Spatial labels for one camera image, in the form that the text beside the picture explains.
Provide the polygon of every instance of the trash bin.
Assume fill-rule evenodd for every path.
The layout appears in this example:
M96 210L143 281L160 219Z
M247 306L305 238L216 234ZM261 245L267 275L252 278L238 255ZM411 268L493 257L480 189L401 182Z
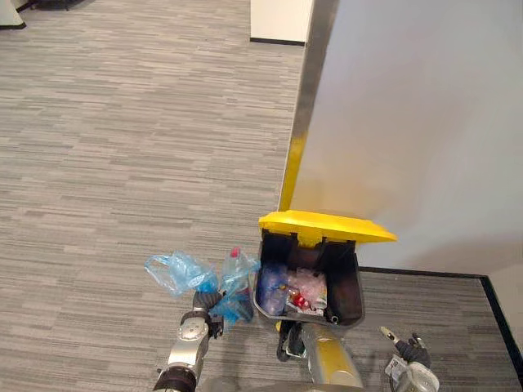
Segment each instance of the trash bin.
M357 243L396 241L396 236L370 220L288 210L259 220L261 268L254 282L254 305L269 319L337 324L351 327L364 317ZM278 314L264 309L267 287L261 277L281 267L290 274L305 269L324 277L326 308L323 314L304 314L288 304ZM283 290L284 284L275 290Z

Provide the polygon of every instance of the white wall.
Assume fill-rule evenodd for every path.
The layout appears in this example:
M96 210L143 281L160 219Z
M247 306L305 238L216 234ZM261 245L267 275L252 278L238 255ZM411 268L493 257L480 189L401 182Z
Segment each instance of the white wall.
M340 1L291 208L399 235L362 265L523 281L522 27L521 0Z
M24 23L16 12L16 7L11 0L0 0L0 26L18 26Z
M251 0L251 38L306 42L312 0Z

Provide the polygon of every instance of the yellow lid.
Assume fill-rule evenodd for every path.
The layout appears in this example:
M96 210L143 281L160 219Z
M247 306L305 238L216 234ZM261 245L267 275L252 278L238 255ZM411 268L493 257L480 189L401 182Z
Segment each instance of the yellow lid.
M261 229L271 233L296 233L298 242L305 247L314 247L323 237L331 241L356 241L358 243L380 243L396 241L397 237L371 220L293 211L271 212L258 221Z

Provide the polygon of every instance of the black wall trim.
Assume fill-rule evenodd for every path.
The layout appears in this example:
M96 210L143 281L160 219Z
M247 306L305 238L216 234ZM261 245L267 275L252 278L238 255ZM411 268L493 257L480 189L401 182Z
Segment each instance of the black wall trim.
M19 6L16 8L16 12L22 12L23 10L27 10L29 7L31 7L33 4L35 4L38 0L29 0L26 4L23 6Z
M425 275L425 276L436 276L440 278L465 278L465 279L479 279L483 290L485 290L485 295L489 301L490 308L498 323L499 331L507 347L508 355L512 361L514 369L516 369L517 378L520 381L521 386L523 387L523 357L521 357L521 352L517 347L514 336L510 332L510 327L508 326L505 315L501 310L501 306L498 302L498 297L496 296L496 291L492 282L488 276L485 275L474 275L474 274L454 274L450 272L432 272L432 271L417 271L414 269L390 269L390 268L379 268L379 267L360 267L360 271L364 272L375 272L380 274L402 274L402 275Z
M498 323L499 331L501 332L503 340L505 341L505 346L507 347L512 364L516 369L517 378L519 378L521 387L523 387L523 357L521 357L521 352L517 347L514 336L512 336L512 333L510 332L510 328L507 324L505 316L503 315L501 306L499 305L498 297L496 296L496 291L492 286L492 282L490 282L488 276L481 278L480 281L483 289L485 290L485 294L487 295L487 299L489 300L492 313L494 313L494 317Z
M269 38L254 38L251 37L251 42L262 42L262 43L276 43L278 45L293 45L295 47L304 47L303 41L287 41L285 39L269 39Z
M5 24L0 26L0 30L22 30L25 27L27 27L25 22L22 22L22 24Z
M378 272L380 274L439 276L440 278L465 278L465 279L485 278L484 275L455 274L453 272L418 271L415 269L392 269L392 268L380 268L380 267L362 267L361 266L360 271Z

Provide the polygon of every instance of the blue plastic bag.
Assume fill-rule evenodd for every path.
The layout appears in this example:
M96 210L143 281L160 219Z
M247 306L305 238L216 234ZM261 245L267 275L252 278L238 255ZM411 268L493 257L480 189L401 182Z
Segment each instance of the blue plastic bag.
M260 269L260 262L249 258L238 247L230 251L223 263L220 289L225 292L221 301L209 313L221 315L226 329L238 320L251 321L254 316L251 305L248 275Z
M253 318L248 275L259 268L259 261L248 258L237 247L226 257L220 287L224 296L209 310L210 314L223 316L226 328L239 319L250 321ZM218 291L218 279L212 268L184 252L176 251L172 256L152 256L145 263L145 270L174 297L190 289Z
M150 257L145 270L172 296L180 296L190 289L198 292L218 290L218 278L212 268L181 251L171 256Z

